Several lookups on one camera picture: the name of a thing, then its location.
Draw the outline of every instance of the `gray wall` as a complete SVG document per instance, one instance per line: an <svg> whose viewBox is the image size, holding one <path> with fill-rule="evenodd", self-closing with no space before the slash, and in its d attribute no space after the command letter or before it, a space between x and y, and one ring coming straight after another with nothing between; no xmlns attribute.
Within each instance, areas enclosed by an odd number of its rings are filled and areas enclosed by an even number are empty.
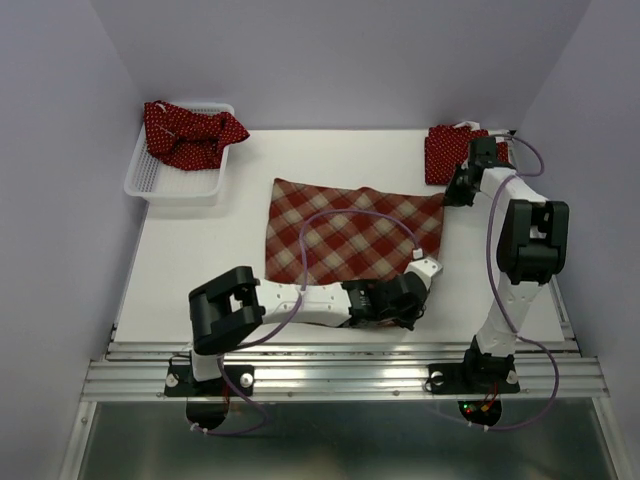
<svg viewBox="0 0 640 480"><path fill-rule="evenodd" d="M598 355L640 458L640 3L594 0L526 115L547 157L536 186L571 207L559 281L583 349Z"/></svg>
<svg viewBox="0 0 640 480"><path fill-rule="evenodd" d="M252 128L515 127L588 0L92 0L147 100Z"/></svg>
<svg viewBox="0 0 640 480"><path fill-rule="evenodd" d="M57 478L140 225L140 100L86 0L0 10L0 476Z"/></svg>

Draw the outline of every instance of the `table surface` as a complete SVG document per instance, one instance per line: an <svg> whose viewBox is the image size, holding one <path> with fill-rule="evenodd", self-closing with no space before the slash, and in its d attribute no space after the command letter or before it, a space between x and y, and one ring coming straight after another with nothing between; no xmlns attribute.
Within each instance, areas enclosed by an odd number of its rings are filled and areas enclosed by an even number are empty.
<svg viewBox="0 0 640 480"><path fill-rule="evenodd" d="M424 183L425 130L253 131L230 148L226 178L213 207L150 206L117 321L119 343L191 341L187 294L234 268L264 275L265 233L273 180L336 188L368 186L383 192L431 195ZM492 302L484 242L490 201L447 208L436 280L425 315L409 332L400 328L330 329L289 325L275 343L465 343ZM496 217L494 241L502 217ZM250 339L273 326L260 327ZM560 316L548 286L531 305L522 334L562 341Z"/></svg>

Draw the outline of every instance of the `gray floor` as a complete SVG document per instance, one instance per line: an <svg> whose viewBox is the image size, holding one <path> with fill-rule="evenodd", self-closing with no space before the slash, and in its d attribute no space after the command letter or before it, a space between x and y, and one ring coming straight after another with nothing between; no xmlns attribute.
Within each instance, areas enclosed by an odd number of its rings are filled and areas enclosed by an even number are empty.
<svg viewBox="0 0 640 480"><path fill-rule="evenodd" d="M542 401L505 402L501 424ZM81 478L99 479L609 479L615 478L590 400L561 400L544 421L482 433L430 413L435 403L280 404L242 438L191 433L179 403L99 406ZM454 402L439 405L456 414ZM225 428L256 414L234 408Z"/></svg>

